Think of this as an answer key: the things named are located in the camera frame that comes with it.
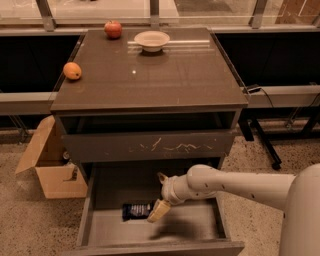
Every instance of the apple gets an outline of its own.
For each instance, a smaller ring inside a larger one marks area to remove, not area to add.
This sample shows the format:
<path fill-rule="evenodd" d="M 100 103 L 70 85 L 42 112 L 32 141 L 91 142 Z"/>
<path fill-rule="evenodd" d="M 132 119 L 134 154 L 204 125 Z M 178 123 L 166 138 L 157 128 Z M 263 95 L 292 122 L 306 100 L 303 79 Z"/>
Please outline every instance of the apple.
<path fill-rule="evenodd" d="M 104 32 L 106 32 L 109 38 L 117 39 L 121 36 L 122 26 L 120 22 L 116 20 L 109 20 L 104 25 Z"/>

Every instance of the open cardboard box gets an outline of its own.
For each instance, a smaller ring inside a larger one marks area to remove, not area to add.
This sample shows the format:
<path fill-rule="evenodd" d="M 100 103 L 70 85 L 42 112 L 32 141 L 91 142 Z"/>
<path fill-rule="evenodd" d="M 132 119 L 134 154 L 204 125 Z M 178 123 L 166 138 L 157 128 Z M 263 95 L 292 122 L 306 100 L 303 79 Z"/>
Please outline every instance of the open cardboard box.
<path fill-rule="evenodd" d="M 53 116 L 43 119 L 23 153 L 16 174 L 35 168 L 46 198 L 83 198 L 87 184 L 77 166 L 63 162 L 65 148 Z"/>

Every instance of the white plate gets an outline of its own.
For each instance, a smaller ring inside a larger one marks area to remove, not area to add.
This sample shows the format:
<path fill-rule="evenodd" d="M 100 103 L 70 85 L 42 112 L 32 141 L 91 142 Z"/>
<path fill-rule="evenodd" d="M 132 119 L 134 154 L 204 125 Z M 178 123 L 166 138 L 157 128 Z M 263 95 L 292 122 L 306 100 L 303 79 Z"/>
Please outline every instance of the white plate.
<path fill-rule="evenodd" d="M 170 37 L 160 31 L 145 31 L 135 36 L 134 41 L 141 45 L 145 51 L 157 52 L 162 49 L 162 46 L 167 44 Z"/>

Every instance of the speckled floor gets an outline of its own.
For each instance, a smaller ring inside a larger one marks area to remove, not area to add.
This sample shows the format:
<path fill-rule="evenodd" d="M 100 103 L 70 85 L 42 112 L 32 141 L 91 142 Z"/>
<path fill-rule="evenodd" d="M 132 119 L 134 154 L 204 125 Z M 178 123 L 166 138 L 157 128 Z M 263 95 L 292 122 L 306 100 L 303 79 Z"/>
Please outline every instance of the speckled floor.
<path fill-rule="evenodd" d="M 27 143 L 16 132 L 0 133 L 0 255 L 60 255 L 75 246 L 84 199 L 46 200 L 33 171 L 15 176 Z M 298 173 L 320 162 L 320 139 L 275 145 L 282 159 L 281 173 Z M 270 172 L 271 160 L 255 137 L 237 136 L 223 170 Z M 268 206 L 223 194 L 224 214 L 231 238 L 244 241 L 240 256 L 278 254 L 282 213 Z"/>

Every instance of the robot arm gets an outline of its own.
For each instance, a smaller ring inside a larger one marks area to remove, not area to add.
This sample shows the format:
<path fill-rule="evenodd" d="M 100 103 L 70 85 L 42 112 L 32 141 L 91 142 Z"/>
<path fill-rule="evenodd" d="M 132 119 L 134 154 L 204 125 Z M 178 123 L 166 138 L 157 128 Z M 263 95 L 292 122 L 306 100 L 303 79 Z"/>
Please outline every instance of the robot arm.
<path fill-rule="evenodd" d="M 171 205 L 188 199 L 214 197 L 217 191 L 229 192 L 279 210 L 284 210 L 292 174 L 255 174 L 223 172 L 206 165 L 191 167 L 186 175 L 166 177 L 159 174 L 162 197 Z"/>
<path fill-rule="evenodd" d="M 223 172 L 206 165 L 191 167 L 186 175 L 159 174 L 163 200 L 158 200 L 148 221 L 164 216 L 171 205 L 188 199 L 214 197 L 225 191 L 284 212 L 280 256 L 320 255 L 320 164 L 299 175 Z"/>

